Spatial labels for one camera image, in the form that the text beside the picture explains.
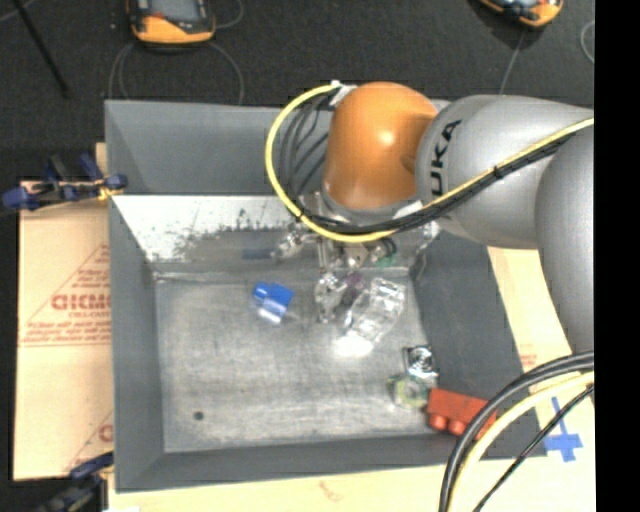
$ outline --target black floor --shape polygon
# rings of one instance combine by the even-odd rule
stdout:
[[[235,1],[215,2],[220,23],[234,18]],[[506,23],[478,0],[243,1],[242,21],[217,33],[214,42],[242,70],[247,105],[283,105],[303,89],[340,79],[402,82],[430,98],[502,88],[594,106],[588,53],[594,52],[595,28],[587,24],[595,0],[566,0],[558,18],[539,32]],[[124,0],[25,4],[73,95],[61,96],[12,0],[0,0],[0,191],[40,175],[52,153],[73,162],[102,140],[103,100],[123,96],[118,73],[110,91],[113,62],[133,41]],[[159,55],[133,47],[122,85],[133,98],[235,103],[239,93],[233,68],[211,49]],[[9,482],[15,230],[15,218],[0,219],[0,511],[8,512],[28,510],[62,485]]]

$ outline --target orange device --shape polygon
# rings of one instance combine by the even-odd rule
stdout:
[[[542,27],[554,19],[564,0],[480,0],[494,11],[530,27]]]
[[[211,0],[126,0],[131,30],[143,43],[186,47],[213,37]]]

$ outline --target red lego brick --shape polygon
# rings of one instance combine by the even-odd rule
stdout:
[[[447,430],[453,435],[460,436],[486,404],[487,401],[481,398],[434,388],[429,393],[429,404],[426,408],[429,426],[434,430]],[[497,415],[495,411],[489,416],[476,435],[476,440],[496,420]]]

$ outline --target clamp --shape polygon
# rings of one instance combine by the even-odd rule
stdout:
[[[106,197],[124,189],[128,184],[127,177],[123,174],[105,177],[95,160],[86,152],[80,156],[78,163],[88,182],[70,179],[60,157],[53,155],[47,161],[43,180],[29,188],[14,187],[2,194],[4,207],[9,210],[34,211],[56,204]]]
[[[108,452],[72,469],[69,478],[76,483],[37,507],[34,512],[80,512],[96,496],[96,489],[101,495],[100,506],[106,505],[107,483],[99,473],[113,463],[113,452]]]

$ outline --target black wire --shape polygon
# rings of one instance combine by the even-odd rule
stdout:
[[[509,80],[509,75],[511,74],[511,70],[513,69],[513,65],[516,63],[516,58],[520,53],[520,49],[522,48],[522,41],[524,41],[524,36],[527,33],[527,28],[524,27],[522,29],[522,33],[520,34],[520,39],[518,40],[518,44],[516,45],[513,53],[511,54],[511,60],[509,61],[509,65],[507,66],[506,71],[502,77],[502,82],[500,83],[500,89],[498,89],[498,94],[503,94],[504,89],[507,86],[507,80]]]
[[[58,66],[53,60],[51,53],[49,53],[47,46],[44,44],[44,41],[42,39],[42,36],[40,35],[40,32],[38,31],[33,21],[31,20],[31,17],[29,16],[29,13],[27,12],[25,6],[22,4],[22,1],[13,0],[13,5],[15,6],[16,11],[20,15],[20,18],[22,18],[22,22],[24,23],[24,26],[27,28],[27,31],[29,32],[31,39],[33,40],[36,47],[38,48],[40,55],[44,59],[45,63],[49,67],[49,70],[51,71],[51,74],[53,75],[56,82],[58,83],[58,88],[60,89],[60,93],[64,98],[70,98],[72,94],[71,88],[69,87],[69,84],[67,84],[66,80],[62,76],[62,73],[60,73]]]
[[[4,219],[5,217],[16,215],[16,213],[17,213],[16,210],[0,211],[0,219]]]
[[[29,0],[28,2],[25,2],[23,4],[23,7],[26,9],[27,7],[29,7],[33,2],[35,2],[36,0]],[[17,9],[13,9],[12,11],[9,11],[6,14],[3,14],[2,16],[0,16],[0,23],[3,23],[5,21],[10,20],[11,18],[14,18],[15,16],[18,16],[18,10]]]
[[[320,155],[320,158],[318,158],[316,163],[313,164],[313,166],[311,166],[311,169],[309,169],[309,172],[307,172],[307,175],[302,180],[302,183],[300,183],[300,185],[298,187],[294,188],[296,196],[299,196],[300,194],[302,194],[302,192],[304,191],[305,187],[311,181],[311,178],[313,178],[315,176],[316,172],[318,172],[318,169],[320,169],[320,167],[324,163],[324,159],[325,159],[324,155]]]
[[[322,143],[324,143],[327,139],[329,138],[329,132],[325,132],[323,133],[320,137],[318,137],[318,139],[311,144],[311,146],[309,146],[307,148],[307,150],[302,154],[302,156],[297,159],[296,158],[296,162],[295,162],[295,167],[293,168],[293,173],[297,173],[302,166],[304,165],[304,163],[309,159],[309,157],[316,151],[316,149],[318,149]]]
[[[288,147],[291,141],[291,138],[293,137],[293,132],[296,129],[296,127],[300,124],[302,117],[304,115],[305,110],[304,109],[299,109],[295,115],[291,118],[291,122],[289,123],[289,126],[287,127],[287,129],[284,132],[284,136],[282,137],[282,143],[280,144],[280,152],[278,155],[278,179],[280,181],[280,183],[283,185],[283,188],[285,190],[287,190],[288,185],[289,185],[289,180],[290,180],[290,172],[291,172],[291,168],[288,165],[288,157],[289,157],[289,152],[288,152]]]
[[[528,388],[534,384],[538,384],[539,382],[565,375],[570,372],[592,370],[593,367],[593,351],[562,357],[525,373],[511,384],[507,385],[502,391],[500,391],[500,393],[490,400],[469,423],[449,456],[442,480],[442,487],[440,489],[439,512],[447,511],[449,500],[451,498],[451,491],[457,479],[460,465],[462,464],[462,461],[470,449],[476,435],[494,411],[514,395],[528,390]]]
[[[227,23],[216,25],[216,30],[224,30],[227,28],[235,27],[238,23],[240,23],[240,21],[242,21],[242,18],[244,18],[244,4],[241,0],[236,0],[236,3],[238,4],[239,9],[238,15],[235,17],[235,19]]]
[[[370,234],[379,231],[402,232],[423,226],[424,224],[427,224],[442,217],[443,215],[446,215],[449,211],[457,208],[461,203],[469,200],[470,198],[472,198],[488,186],[492,185],[496,181],[504,178],[505,176],[521,169],[526,165],[529,165],[537,160],[555,153],[564,142],[572,137],[572,135],[573,134],[567,135],[560,140],[550,142],[545,146],[541,146],[535,151],[522,156],[505,166],[494,167],[493,171],[490,174],[484,176],[473,185],[464,188],[457,194],[448,197],[445,201],[441,201],[438,204],[433,204],[431,206],[427,205],[417,212],[410,213],[396,219],[379,222],[377,224],[369,224],[366,226],[347,224],[340,229],[335,230],[335,232],[341,234]]]
[[[387,246],[387,249],[389,250],[389,256],[393,256],[394,254],[397,254],[398,246],[396,245],[393,238],[385,237],[381,241]]]
[[[222,47],[220,47],[213,41],[207,41],[206,44],[209,48],[211,48],[212,50],[222,55],[222,57],[229,63],[229,65],[233,69],[236,75],[236,79],[238,81],[237,104],[242,105],[244,101],[244,95],[245,95],[245,83],[244,83],[244,77],[242,75],[242,70],[240,69],[240,66],[238,66],[238,63],[233,59],[233,57],[231,57],[231,55],[229,55]],[[129,99],[130,97],[129,92],[127,91],[124,84],[124,65],[125,65],[125,61],[129,57],[129,54],[131,53],[131,50],[134,48],[134,46],[135,46],[135,41],[127,43],[120,49],[115,59],[113,60],[113,63],[111,64],[111,70],[109,72],[109,80],[107,83],[107,99],[113,98],[113,92],[114,92],[113,85],[114,85],[114,80],[116,78],[116,74],[118,77],[118,87],[120,89],[120,94],[122,95],[123,98]]]
[[[480,512],[482,508],[485,506],[487,501],[495,494],[495,492],[509,479],[509,477],[520,467],[520,465],[525,461],[525,459],[531,454],[533,449],[540,444],[540,442],[551,432],[560,421],[580,402],[582,402],[587,396],[593,393],[595,389],[595,385],[589,385],[584,391],[573,397],[569,402],[565,404],[565,406],[560,409],[553,419],[547,423],[547,425],[540,431],[538,434],[531,440],[531,442],[527,445],[527,447],[522,450],[520,455],[513,461],[513,463],[507,468],[504,474],[500,477],[500,479],[495,483],[495,485],[491,488],[487,494],[480,500],[480,502],[475,506],[473,512]]]
[[[293,180],[295,177],[296,159],[298,155],[298,150],[300,149],[300,146],[304,143],[304,141],[306,141],[311,136],[311,133],[315,129],[316,123],[318,121],[320,105],[325,101],[326,101],[326,96],[324,95],[319,96],[315,98],[312,102],[310,102],[308,105],[305,105],[305,107],[302,109],[302,118],[298,126],[296,126],[295,128],[295,132],[293,135],[293,143],[291,144],[291,147],[287,154],[287,161],[285,163],[285,166],[287,168],[287,173],[289,175],[289,181],[286,187],[287,193],[288,193],[287,195],[289,196],[293,195],[295,197],[295,194],[292,194],[290,192],[291,192],[291,188],[292,188],[291,186],[293,184]],[[311,128],[306,132],[304,137],[302,137],[302,130],[304,129],[305,124],[309,120],[309,117],[313,113],[316,114],[315,120]]]

